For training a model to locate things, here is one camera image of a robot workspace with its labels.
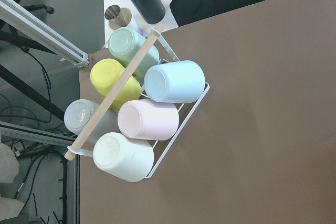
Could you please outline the paper cup with jiggers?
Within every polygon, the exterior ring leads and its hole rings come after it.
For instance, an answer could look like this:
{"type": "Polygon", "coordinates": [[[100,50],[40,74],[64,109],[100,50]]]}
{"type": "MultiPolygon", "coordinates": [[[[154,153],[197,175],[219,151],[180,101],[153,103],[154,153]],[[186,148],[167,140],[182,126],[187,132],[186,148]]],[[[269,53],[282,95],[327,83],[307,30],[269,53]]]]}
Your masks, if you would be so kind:
{"type": "Polygon", "coordinates": [[[131,10],[126,7],[111,5],[105,10],[104,17],[112,30],[117,30],[121,27],[128,27],[134,30],[138,29],[131,10]]]}

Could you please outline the white cup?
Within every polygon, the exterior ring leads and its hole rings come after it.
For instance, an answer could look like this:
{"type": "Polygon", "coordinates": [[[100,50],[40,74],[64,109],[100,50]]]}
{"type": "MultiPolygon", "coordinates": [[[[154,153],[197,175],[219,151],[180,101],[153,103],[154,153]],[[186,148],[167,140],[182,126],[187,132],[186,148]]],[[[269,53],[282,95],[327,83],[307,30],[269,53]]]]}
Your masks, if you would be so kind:
{"type": "Polygon", "coordinates": [[[111,132],[96,142],[93,161],[108,174],[128,182],[138,182],[151,171],[154,151],[146,140],[132,140],[121,133],[111,132]]]}

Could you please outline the yellow cup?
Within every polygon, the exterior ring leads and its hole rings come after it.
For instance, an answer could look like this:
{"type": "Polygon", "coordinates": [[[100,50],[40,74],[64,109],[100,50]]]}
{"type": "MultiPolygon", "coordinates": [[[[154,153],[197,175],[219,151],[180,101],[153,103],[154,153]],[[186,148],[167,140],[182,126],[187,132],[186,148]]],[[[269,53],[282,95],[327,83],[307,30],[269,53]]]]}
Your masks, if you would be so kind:
{"type": "MultiPolygon", "coordinates": [[[[104,98],[108,95],[124,71],[125,67],[117,60],[110,58],[102,59],[92,67],[90,81],[96,91],[104,98]]],[[[135,77],[131,76],[110,108],[119,110],[126,102],[137,100],[140,97],[140,94],[140,83],[135,77]]]]}

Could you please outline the light blue cup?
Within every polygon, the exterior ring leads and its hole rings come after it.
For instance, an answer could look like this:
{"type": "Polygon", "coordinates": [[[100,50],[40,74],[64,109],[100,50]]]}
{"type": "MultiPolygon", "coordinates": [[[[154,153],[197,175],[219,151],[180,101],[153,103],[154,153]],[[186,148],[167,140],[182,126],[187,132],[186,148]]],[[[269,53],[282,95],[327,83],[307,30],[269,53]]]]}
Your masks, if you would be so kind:
{"type": "Polygon", "coordinates": [[[205,75],[201,67],[190,60],[164,63],[147,71],[144,88],[155,102],[192,103],[204,91],[205,75]]]}

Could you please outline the grey cup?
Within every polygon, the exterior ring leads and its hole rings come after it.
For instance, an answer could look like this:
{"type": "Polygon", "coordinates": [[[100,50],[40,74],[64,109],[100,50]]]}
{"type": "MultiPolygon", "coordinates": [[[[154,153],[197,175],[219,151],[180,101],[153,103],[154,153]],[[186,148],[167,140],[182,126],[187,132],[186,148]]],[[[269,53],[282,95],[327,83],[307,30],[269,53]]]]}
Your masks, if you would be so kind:
{"type": "MultiPolygon", "coordinates": [[[[86,99],[79,99],[72,102],[66,108],[64,115],[66,128],[74,134],[79,135],[98,107],[99,104],[86,99]]],[[[117,117],[118,114],[115,110],[108,109],[96,128],[88,137],[87,141],[95,144],[97,140],[106,133],[119,133],[117,117]]]]}

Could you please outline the green cup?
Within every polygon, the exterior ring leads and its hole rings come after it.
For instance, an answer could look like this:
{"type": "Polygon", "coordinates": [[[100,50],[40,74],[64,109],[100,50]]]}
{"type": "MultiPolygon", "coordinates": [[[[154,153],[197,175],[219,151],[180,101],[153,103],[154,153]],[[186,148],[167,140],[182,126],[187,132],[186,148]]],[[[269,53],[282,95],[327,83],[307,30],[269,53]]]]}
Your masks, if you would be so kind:
{"type": "MultiPolygon", "coordinates": [[[[146,39],[134,29],[121,27],[110,36],[108,49],[117,61],[127,67],[145,41],[146,39]]],[[[157,48],[152,46],[133,75],[137,78],[144,78],[146,72],[159,63],[159,59],[157,48]]]]}

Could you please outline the aluminium frame beam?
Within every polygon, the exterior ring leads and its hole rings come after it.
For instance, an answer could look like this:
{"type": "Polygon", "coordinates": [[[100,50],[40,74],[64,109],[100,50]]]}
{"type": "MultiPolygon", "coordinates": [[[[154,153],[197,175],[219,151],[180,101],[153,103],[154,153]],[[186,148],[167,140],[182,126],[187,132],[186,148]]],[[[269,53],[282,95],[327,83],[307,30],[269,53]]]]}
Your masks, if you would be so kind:
{"type": "Polygon", "coordinates": [[[89,65],[88,54],[69,42],[14,0],[1,0],[1,19],[77,68],[89,65]]]}

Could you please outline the pink cup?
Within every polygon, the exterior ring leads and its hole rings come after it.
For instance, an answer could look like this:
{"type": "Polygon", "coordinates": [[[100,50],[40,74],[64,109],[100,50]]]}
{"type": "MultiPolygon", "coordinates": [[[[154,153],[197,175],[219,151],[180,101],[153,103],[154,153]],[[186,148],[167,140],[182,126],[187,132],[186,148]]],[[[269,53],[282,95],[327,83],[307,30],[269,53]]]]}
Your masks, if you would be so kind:
{"type": "Polygon", "coordinates": [[[179,120],[174,104],[150,99],[128,101],[118,112],[121,133],[139,140],[166,141],[176,133],[179,120]]]}

